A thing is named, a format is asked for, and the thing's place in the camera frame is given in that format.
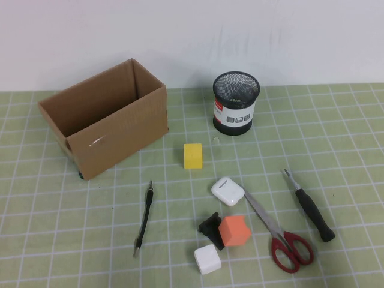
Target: screwdriver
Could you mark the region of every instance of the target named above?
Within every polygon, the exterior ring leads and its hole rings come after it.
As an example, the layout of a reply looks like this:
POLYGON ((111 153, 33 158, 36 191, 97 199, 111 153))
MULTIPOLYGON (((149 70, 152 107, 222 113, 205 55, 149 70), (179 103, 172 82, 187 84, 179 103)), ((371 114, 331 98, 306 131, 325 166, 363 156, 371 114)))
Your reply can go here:
POLYGON ((287 171, 287 169, 284 169, 284 171, 287 173, 288 178, 296 189, 295 194, 299 199, 301 207, 320 232, 320 237, 323 242, 329 242, 330 240, 334 239, 335 233, 325 223, 319 209, 311 197, 300 187, 300 185, 294 180, 293 176, 287 171))
POLYGON ((140 235, 136 239, 136 243, 134 245, 134 253, 133 257, 137 258, 139 256, 139 251, 143 243, 143 237, 144 237, 144 232, 146 228, 146 223, 148 222, 148 216, 149 216, 149 209, 152 204, 152 200, 154 198, 154 189, 152 187, 152 180, 149 183, 149 188, 148 191, 146 192, 146 199, 145 199, 145 212, 144 212, 144 219, 143 219, 143 224, 142 228, 140 229, 140 235))

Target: red scissors handle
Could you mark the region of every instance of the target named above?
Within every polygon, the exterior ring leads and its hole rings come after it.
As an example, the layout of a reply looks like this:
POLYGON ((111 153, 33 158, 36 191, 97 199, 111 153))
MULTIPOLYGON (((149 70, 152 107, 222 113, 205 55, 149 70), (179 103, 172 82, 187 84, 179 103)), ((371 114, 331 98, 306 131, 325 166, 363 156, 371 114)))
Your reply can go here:
POLYGON ((308 264, 313 262, 313 260, 314 260, 313 250, 312 250, 311 246, 309 245, 309 243, 304 238, 300 237, 299 235, 287 232, 287 231, 284 232, 284 238, 287 241, 287 243, 289 244, 292 251, 290 251, 288 249, 288 247, 282 243, 281 240, 277 239, 276 237, 272 238, 272 257, 273 257, 275 263, 277 264, 277 266, 280 267, 280 269, 282 269, 283 271, 285 271, 287 273, 296 273, 299 271, 300 264, 308 265, 308 264), (299 251, 295 247, 294 241, 300 242, 301 244, 303 244, 307 248, 307 250, 310 254, 310 257, 308 260, 304 259, 300 255, 299 251), (276 256, 276 250, 281 250, 289 258, 289 260, 293 263, 293 266, 294 266, 292 269, 281 264, 281 262, 279 261, 279 259, 276 256))

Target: black screwdriver handle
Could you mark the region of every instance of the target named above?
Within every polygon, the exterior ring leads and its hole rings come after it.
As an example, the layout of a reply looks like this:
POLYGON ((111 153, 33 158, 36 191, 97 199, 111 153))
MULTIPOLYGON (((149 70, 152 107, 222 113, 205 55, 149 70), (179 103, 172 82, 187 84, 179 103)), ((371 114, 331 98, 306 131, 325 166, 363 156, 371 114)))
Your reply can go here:
POLYGON ((320 237, 322 238, 323 242, 328 242, 334 239, 335 233, 325 223, 322 215, 320 214, 319 209, 317 208, 316 204, 313 202, 311 197, 303 189, 297 190, 296 196, 299 199, 299 203, 303 208, 304 212, 308 215, 313 224, 319 230, 320 237))

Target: black object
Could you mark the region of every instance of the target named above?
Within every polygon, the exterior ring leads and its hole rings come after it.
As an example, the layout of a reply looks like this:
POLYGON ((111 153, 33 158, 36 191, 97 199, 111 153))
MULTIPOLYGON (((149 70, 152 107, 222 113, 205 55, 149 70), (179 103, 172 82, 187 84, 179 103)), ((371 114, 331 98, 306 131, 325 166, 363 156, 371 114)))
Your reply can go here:
POLYGON ((336 237, 335 233, 325 223, 319 209, 313 202, 312 198, 300 187, 300 185, 294 180, 292 175, 288 173, 287 169, 285 169, 284 171, 287 173, 289 179, 291 180, 293 186, 296 189, 295 194, 299 199, 301 207, 318 229, 323 242, 329 242, 330 240, 334 239, 336 237))
POLYGON ((142 227, 140 229, 140 235, 139 235, 139 237, 137 237, 136 243, 134 246, 133 257, 135 257, 135 258, 139 255, 139 251, 140 251, 140 248, 141 248, 142 243, 143 243, 144 232, 145 232, 146 224, 148 222, 149 209, 151 207, 153 198, 154 198, 154 190, 152 187, 152 180, 151 180, 149 183, 148 191, 146 192, 145 212, 144 212, 143 224, 142 224, 142 227))
POLYGON ((252 126, 254 106, 251 109, 246 108, 252 106, 260 94, 258 81, 245 72, 231 71, 216 78, 213 90, 215 128, 230 136, 247 132, 252 126))
POLYGON ((207 220, 199 225, 199 233, 203 233, 204 236, 207 236, 209 240, 221 251, 224 249, 224 243, 220 236, 220 231, 218 227, 221 223, 221 218, 218 215, 218 212, 215 212, 207 220))

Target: scissors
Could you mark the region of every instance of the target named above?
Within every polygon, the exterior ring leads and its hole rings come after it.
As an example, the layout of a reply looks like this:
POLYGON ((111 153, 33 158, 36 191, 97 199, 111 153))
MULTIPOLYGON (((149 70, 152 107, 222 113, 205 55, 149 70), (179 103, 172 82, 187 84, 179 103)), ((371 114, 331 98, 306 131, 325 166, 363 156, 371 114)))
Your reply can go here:
POLYGON ((261 204, 253 198, 253 196, 245 190, 245 198, 248 200, 249 204, 252 206, 253 210, 256 212, 256 214, 260 217, 260 219, 264 222, 264 225, 268 228, 269 232, 272 234, 272 257, 277 264, 277 266, 280 267, 285 272, 288 273, 296 273, 299 271, 300 264, 302 265, 309 265, 313 262, 314 259, 314 253, 309 245, 309 243, 299 235, 287 232, 287 231, 282 231, 278 226, 275 220, 268 216, 264 208, 261 206, 261 204), (294 241, 298 241, 301 244, 303 244, 309 254, 310 257, 309 259, 304 259, 299 251, 296 249, 294 245, 294 241), (288 268, 281 264, 279 259, 276 256, 276 251, 281 250, 288 258, 289 260, 293 263, 294 268, 288 268))

